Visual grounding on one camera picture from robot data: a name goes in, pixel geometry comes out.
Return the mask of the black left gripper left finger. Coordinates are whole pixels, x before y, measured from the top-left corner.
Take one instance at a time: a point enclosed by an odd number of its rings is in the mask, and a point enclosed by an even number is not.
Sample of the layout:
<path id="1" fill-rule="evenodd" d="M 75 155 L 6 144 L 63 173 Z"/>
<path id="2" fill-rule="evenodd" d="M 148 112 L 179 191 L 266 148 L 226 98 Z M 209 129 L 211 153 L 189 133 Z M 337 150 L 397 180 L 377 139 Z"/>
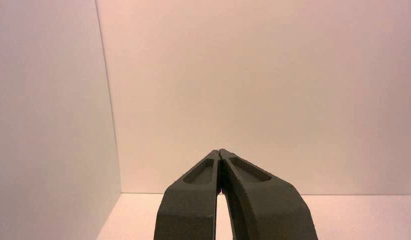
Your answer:
<path id="1" fill-rule="evenodd" d="M 214 240 L 220 154 L 212 150 L 164 192 L 157 211 L 155 240 Z"/>

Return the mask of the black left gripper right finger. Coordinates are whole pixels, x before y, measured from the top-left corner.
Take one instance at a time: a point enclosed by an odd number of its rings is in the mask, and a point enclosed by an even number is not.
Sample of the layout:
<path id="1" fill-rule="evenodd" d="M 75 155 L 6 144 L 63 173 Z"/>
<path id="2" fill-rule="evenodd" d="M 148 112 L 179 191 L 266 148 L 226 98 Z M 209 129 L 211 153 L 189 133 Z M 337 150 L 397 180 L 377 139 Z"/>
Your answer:
<path id="1" fill-rule="evenodd" d="M 233 239 L 318 239 L 310 209 L 291 183 L 224 148 L 219 154 Z"/>

